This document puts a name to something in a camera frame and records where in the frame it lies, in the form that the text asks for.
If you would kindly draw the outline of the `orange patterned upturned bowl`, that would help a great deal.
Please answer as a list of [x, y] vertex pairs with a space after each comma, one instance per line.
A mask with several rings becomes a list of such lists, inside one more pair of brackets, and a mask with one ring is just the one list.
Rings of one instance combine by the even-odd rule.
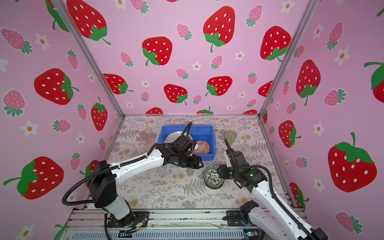
[[206, 155], [210, 152], [210, 145], [206, 141], [197, 141], [195, 146], [194, 154], [195, 155]]

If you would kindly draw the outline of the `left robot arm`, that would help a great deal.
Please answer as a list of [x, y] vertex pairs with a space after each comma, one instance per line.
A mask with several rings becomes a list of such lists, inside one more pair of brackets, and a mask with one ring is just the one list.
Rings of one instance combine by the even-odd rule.
[[[118, 220], [129, 220], [133, 217], [128, 202], [117, 193], [117, 186], [131, 177], [147, 170], [172, 164], [180, 168], [200, 169], [204, 166], [202, 158], [177, 147], [175, 144], [154, 144], [148, 153], [119, 163], [108, 164], [101, 161], [94, 172], [72, 186], [62, 197], [62, 204], [74, 206], [94, 204]], [[91, 200], [77, 202], [68, 201], [69, 195], [83, 183], [88, 183]]]

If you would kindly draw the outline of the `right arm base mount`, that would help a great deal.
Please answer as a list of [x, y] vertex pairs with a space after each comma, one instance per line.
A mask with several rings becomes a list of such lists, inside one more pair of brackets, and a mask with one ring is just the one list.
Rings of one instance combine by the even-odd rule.
[[250, 211], [227, 211], [223, 220], [227, 222], [230, 227], [253, 227], [259, 226], [259, 223], [266, 220], [268, 215], [264, 212]]

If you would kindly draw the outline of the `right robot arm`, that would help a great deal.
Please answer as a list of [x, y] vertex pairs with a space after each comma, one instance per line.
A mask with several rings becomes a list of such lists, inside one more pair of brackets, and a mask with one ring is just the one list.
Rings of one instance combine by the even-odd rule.
[[314, 229], [275, 193], [270, 171], [260, 165], [217, 168], [220, 179], [234, 180], [238, 187], [247, 189], [272, 214], [268, 216], [261, 207], [246, 204], [247, 219], [258, 226], [273, 240], [327, 240], [326, 233]]

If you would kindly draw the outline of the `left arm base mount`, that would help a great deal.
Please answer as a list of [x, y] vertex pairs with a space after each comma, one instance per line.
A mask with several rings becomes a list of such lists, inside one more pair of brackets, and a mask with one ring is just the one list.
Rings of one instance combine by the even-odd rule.
[[139, 225], [139, 228], [146, 228], [149, 220], [150, 212], [133, 211], [127, 216], [118, 220], [114, 215], [110, 215], [107, 220], [108, 228], [134, 228]]

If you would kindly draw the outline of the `cream floral plate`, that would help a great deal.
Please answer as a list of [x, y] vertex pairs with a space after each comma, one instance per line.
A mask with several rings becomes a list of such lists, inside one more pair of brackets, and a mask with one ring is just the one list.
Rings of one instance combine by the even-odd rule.
[[173, 132], [166, 137], [164, 143], [171, 144], [175, 142], [182, 135], [182, 131]]

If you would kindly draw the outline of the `blue patterned bowl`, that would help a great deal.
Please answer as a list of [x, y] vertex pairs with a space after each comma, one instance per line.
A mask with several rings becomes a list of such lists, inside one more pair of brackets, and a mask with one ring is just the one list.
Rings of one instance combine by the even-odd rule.
[[210, 189], [216, 190], [224, 185], [225, 180], [221, 179], [217, 171], [218, 167], [209, 166], [203, 172], [203, 179], [206, 186]]

